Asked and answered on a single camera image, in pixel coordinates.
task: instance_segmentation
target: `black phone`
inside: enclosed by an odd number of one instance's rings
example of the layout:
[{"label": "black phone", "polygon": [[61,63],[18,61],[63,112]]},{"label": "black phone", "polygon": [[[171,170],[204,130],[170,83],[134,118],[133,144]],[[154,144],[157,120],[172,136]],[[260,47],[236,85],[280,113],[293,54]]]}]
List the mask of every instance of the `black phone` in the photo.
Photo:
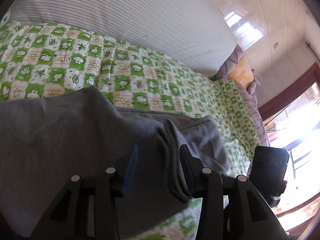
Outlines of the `black phone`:
[{"label": "black phone", "polygon": [[280,195],[286,188],[284,175],[289,157],[286,149],[263,146],[255,149],[249,180],[270,207],[278,205]]}]

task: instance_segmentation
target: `window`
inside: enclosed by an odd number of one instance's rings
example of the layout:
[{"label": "window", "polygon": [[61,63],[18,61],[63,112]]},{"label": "window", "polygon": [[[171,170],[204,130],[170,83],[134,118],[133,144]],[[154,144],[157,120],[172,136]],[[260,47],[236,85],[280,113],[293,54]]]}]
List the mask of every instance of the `window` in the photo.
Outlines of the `window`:
[{"label": "window", "polygon": [[294,84],[259,108],[271,147],[285,148],[288,182],[273,209],[285,230],[314,216],[320,205],[320,68],[315,63]]}]

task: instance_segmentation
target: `yellow pillow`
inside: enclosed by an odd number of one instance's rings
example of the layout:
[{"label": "yellow pillow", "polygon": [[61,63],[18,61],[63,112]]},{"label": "yellow pillow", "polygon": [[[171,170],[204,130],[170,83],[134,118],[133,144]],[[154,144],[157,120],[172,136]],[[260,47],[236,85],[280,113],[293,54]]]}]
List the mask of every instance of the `yellow pillow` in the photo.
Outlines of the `yellow pillow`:
[{"label": "yellow pillow", "polygon": [[230,72],[228,77],[240,83],[245,89],[248,88],[248,86],[254,80],[254,76],[251,70],[250,63],[245,55],[238,62],[235,68]]}]

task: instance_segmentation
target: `pink striped fabric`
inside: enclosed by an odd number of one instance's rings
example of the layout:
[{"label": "pink striped fabric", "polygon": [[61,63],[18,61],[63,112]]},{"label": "pink striped fabric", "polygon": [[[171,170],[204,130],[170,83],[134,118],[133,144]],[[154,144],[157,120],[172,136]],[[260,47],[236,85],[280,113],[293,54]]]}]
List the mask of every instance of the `pink striped fabric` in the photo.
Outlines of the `pink striped fabric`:
[{"label": "pink striped fabric", "polygon": [[239,91],[239,94],[244,101],[245,106],[247,107],[251,117],[252,121],[254,123],[254,127],[257,131],[258,140],[261,146],[267,146],[270,147],[270,141],[268,138],[267,131],[262,123],[261,116],[259,114],[259,111],[257,109],[257,106],[255,105],[254,101],[252,100],[252,97],[248,94],[248,92],[245,90],[244,87],[242,87],[238,82],[234,82],[236,88]]}]

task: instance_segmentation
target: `metal screw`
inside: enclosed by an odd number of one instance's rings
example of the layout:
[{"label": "metal screw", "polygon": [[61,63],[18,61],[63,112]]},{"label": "metal screw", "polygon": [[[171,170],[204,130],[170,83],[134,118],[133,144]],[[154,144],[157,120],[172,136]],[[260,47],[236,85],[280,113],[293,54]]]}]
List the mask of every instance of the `metal screw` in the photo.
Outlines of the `metal screw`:
[{"label": "metal screw", "polygon": [[76,182],[76,181],[78,181],[80,179],[80,176],[79,175],[73,175],[72,177],[71,177],[71,181],[73,181],[73,182]]},{"label": "metal screw", "polygon": [[106,173],[110,173],[110,174],[114,173],[115,171],[116,169],[114,167],[110,167],[106,169]]},{"label": "metal screw", "polygon": [[239,175],[238,179],[239,179],[239,181],[245,182],[247,180],[247,177],[244,175]]},{"label": "metal screw", "polygon": [[202,172],[203,172],[204,174],[210,174],[210,173],[211,173],[211,169],[210,169],[210,168],[203,168],[203,169],[202,169]]}]

